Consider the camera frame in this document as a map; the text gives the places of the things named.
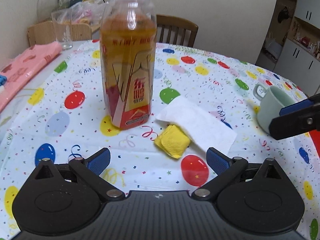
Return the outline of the yellow cloth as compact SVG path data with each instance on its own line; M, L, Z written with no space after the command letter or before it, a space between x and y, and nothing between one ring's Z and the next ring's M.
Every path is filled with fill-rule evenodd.
M154 143L168 156L180 159L191 140L176 125L169 125L155 140Z

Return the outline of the amber drink plastic bottle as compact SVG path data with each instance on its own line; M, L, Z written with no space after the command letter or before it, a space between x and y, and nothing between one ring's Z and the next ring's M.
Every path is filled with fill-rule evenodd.
M152 0L110 0L100 27L104 98L112 124L130 129L151 115L157 24Z

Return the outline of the clear drinking glass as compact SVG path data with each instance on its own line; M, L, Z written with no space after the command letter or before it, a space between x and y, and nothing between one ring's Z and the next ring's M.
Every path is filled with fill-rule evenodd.
M72 18L69 9L62 9L52 12L52 22L57 42L63 50L72 48Z

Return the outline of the pink patterned plastic bag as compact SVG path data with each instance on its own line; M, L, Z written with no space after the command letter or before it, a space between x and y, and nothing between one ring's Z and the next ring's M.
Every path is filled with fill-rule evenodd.
M59 42L34 45L15 57L1 70L1 109L62 51Z

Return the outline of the colourful balloon print tablecloth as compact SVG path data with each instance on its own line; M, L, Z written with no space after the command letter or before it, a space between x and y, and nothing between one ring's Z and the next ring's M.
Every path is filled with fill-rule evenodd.
M299 232L319 239L319 156L309 134L276 141L256 121L257 83L277 86L295 101L305 98L291 81L269 70L212 52L157 45L151 116L121 131L104 103L99 42L88 41L62 54L21 90L1 113L1 239L18 233L11 206L42 158L55 163L89 157L103 147L111 163L102 176L125 193L187 190L215 177L205 153L190 145L175 160L154 143L166 125L157 114L181 95L237 134L229 156L252 163L271 157L285 170L305 203Z

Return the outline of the white paper napkin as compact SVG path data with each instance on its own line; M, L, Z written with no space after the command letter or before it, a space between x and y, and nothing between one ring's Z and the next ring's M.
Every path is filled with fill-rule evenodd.
M174 98L156 119L177 125L204 152L213 147L227 154L237 136L224 122L183 96Z

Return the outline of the pale green ceramic cup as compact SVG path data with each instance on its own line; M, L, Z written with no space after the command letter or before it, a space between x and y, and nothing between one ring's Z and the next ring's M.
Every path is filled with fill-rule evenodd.
M282 108L296 103L295 100L277 86L265 87L261 83L255 85L253 88L253 95L260 101L257 122L269 135L269 125L271 124L272 119L280 116L279 113Z

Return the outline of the dark wooden chair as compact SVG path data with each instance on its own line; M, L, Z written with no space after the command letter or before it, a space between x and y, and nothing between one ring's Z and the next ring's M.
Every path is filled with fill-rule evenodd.
M177 16L157 14L157 40L160 43L180 45L193 48L198 25Z

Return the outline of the white wall cabinet unit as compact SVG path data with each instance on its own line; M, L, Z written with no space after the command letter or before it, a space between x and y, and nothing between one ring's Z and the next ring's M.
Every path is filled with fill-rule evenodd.
M313 94L319 81L319 0L276 0L257 66Z

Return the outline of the clear bag of snacks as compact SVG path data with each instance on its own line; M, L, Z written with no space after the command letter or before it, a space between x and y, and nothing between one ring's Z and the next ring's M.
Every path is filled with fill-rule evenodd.
M58 24L88 24L99 25L108 2L103 0L84 0L75 3L68 9L57 11L55 22Z

